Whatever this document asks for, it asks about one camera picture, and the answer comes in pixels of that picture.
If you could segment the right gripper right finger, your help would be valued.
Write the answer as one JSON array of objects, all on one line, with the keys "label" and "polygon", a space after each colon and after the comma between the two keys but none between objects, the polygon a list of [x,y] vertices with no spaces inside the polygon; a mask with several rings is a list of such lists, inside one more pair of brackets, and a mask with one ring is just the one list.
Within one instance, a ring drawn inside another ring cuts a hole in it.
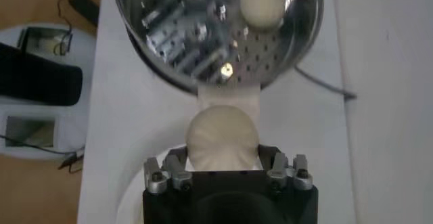
[{"label": "right gripper right finger", "polygon": [[313,177],[308,170],[308,160],[304,154],[297,154],[289,165],[286,155],[276,146],[259,145],[258,157],[267,177],[277,189],[288,186],[288,179],[296,190],[313,189]]}]

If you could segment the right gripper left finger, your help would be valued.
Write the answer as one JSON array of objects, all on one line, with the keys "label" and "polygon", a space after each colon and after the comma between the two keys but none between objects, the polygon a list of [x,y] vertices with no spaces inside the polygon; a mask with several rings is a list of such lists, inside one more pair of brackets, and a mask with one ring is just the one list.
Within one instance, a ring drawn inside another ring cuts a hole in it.
[{"label": "right gripper left finger", "polygon": [[187,171],[187,147],[171,149],[162,166],[157,157],[148,158],[143,164],[145,188],[150,194],[163,194],[169,187],[188,191],[192,184],[192,173]]}]

